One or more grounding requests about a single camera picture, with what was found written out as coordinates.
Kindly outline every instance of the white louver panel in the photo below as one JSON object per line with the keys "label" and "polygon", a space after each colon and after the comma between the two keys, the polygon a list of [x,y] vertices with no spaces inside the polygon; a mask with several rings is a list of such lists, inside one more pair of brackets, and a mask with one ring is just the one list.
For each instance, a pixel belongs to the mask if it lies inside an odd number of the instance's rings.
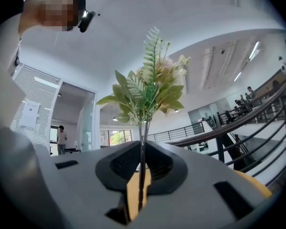
{"label": "white louver panel", "polygon": [[[51,117],[49,116],[50,109],[56,97],[60,79],[23,65],[14,81],[24,91],[25,99],[22,101],[10,128],[15,132],[25,134],[33,144],[46,146],[49,142],[47,140],[47,127],[49,117]],[[40,103],[35,128],[20,125],[26,100]]]}

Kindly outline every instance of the dark pants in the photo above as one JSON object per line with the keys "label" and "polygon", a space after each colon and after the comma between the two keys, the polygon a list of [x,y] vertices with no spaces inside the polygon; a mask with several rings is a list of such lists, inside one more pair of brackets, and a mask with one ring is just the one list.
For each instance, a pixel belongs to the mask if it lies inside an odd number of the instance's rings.
{"label": "dark pants", "polygon": [[57,144],[57,151],[58,151],[58,155],[61,155],[61,154],[65,154],[65,148],[66,148],[66,145],[65,144]]}

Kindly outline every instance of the green foliage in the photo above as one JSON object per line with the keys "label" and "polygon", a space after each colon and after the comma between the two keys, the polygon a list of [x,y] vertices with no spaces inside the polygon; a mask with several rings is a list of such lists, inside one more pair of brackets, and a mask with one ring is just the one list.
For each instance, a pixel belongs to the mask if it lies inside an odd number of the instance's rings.
{"label": "green foliage", "polygon": [[189,58],[181,55],[175,63],[166,58],[169,42],[162,57],[163,40],[157,28],[151,29],[146,37],[148,39],[144,42],[146,62],[143,63],[143,67],[137,73],[130,71],[127,78],[115,71],[119,84],[112,86],[114,96],[104,97],[97,102],[97,104],[119,103],[121,113],[116,118],[124,123],[132,121],[138,124],[151,121],[153,114],[159,109],[167,114],[168,109],[183,108],[178,101],[183,86],[174,84],[177,82],[178,73],[186,72],[183,66],[188,64]]}
{"label": "green foliage", "polygon": [[118,145],[124,143],[124,134],[123,132],[116,132],[110,137],[111,145]]}

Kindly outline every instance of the black camera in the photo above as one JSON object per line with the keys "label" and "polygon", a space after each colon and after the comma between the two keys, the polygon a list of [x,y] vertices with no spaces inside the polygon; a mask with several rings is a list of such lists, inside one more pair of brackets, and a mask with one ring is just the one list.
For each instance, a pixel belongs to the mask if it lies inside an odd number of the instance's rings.
{"label": "black camera", "polygon": [[81,32],[85,32],[88,29],[88,26],[90,25],[90,22],[92,21],[94,16],[95,16],[94,11],[86,12],[86,16],[82,17],[81,23],[78,26],[78,28],[80,28]]}

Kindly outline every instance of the white sign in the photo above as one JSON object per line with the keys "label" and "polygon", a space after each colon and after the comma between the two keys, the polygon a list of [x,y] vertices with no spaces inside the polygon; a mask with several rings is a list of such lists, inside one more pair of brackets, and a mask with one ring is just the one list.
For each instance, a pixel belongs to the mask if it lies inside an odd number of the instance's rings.
{"label": "white sign", "polygon": [[35,128],[40,103],[27,100],[20,120],[20,125]]}

